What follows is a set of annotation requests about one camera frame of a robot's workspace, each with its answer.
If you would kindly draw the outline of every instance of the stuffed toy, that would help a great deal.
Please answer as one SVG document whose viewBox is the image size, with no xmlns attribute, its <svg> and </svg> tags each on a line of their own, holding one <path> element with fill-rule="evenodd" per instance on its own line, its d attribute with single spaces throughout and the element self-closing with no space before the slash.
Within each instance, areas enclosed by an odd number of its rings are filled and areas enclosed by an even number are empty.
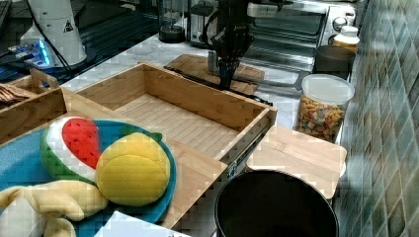
<svg viewBox="0 0 419 237">
<path fill-rule="evenodd" d="M 75 237 L 72 224 L 108 205 L 95 186 L 79 181 L 55 181 L 0 192 L 0 236 Z"/>
<path fill-rule="evenodd" d="M 168 186 L 171 168 L 160 139 L 160 133 L 132 130 L 101 153 L 93 121 L 56 120 L 42 134 L 41 158 L 59 181 L 0 192 L 0 209 L 6 208 L 0 236 L 75 236 L 66 218 L 82 220 L 109 201 L 129 206 L 157 201 Z"/>
</svg>

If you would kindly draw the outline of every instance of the blue plate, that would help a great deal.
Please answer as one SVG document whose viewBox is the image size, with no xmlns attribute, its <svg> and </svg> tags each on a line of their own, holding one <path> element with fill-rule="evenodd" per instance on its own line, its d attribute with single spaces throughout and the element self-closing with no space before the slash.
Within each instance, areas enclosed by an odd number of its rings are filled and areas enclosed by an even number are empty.
<svg viewBox="0 0 419 237">
<path fill-rule="evenodd" d="M 138 131 L 150 136 L 150 132 L 125 122 L 114 120 L 94 120 L 99 127 L 101 150 L 125 136 L 124 131 Z M 33 186 L 55 181 L 41 162 L 40 142 L 43 129 L 25 135 L 0 148 L 0 191 L 13 186 Z M 105 225 L 114 211 L 156 223 L 164 216 L 170 204 L 176 185 L 176 164 L 169 148 L 158 142 L 170 161 L 170 180 L 166 192 L 154 203 L 142 207 L 118 205 L 110 202 L 108 206 L 82 221 L 73 222 L 78 237 L 92 237 Z"/>
</svg>

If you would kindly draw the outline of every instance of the watermelon plush toy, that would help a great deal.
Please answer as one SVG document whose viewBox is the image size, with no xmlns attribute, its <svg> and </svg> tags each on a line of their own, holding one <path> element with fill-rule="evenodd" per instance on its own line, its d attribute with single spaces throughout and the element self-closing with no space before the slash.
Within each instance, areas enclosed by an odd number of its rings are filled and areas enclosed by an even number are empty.
<svg viewBox="0 0 419 237">
<path fill-rule="evenodd" d="M 100 156 L 99 130 L 91 120 L 61 118 L 42 135 L 42 164 L 58 180 L 95 184 Z"/>
</svg>

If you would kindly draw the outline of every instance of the jar lid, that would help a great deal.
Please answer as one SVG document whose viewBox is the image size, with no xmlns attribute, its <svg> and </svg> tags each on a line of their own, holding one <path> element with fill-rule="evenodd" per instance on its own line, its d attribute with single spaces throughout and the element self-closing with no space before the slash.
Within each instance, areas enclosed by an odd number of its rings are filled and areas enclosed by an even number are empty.
<svg viewBox="0 0 419 237">
<path fill-rule="evenodd" d="M 344 105 L 354 97 L 348 81 L 328 74 L 311 74 L 302 79 L 302 92 L 309 99 L 326 105 Z"/>
<path fill-rule="evenodd" d="M 358 34 L 358 28 L 351 27 L 351 26 L 344 26 L 342 27 L 341 34 L 347 37 L 355 38 Z"/>
</svg>

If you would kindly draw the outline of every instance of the black bucket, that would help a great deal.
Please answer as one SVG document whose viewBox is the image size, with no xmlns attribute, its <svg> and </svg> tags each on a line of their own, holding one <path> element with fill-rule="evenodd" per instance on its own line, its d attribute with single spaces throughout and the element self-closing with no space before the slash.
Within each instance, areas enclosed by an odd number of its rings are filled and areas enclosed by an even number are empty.
<svg viewBox="0 0 419 237">
<path fill-rule="evenodd" d="M 336 215 L 317 190 L 276 171 L 231 179 L 215 203 L 217 237 L 336 237 Z"/>
<path fill-rule="evenodd" d="M 346 47 L 323 45 L 317 48 L 313 73 L 329 74 L 348 79 L 356 53 Z"/>
</svg>

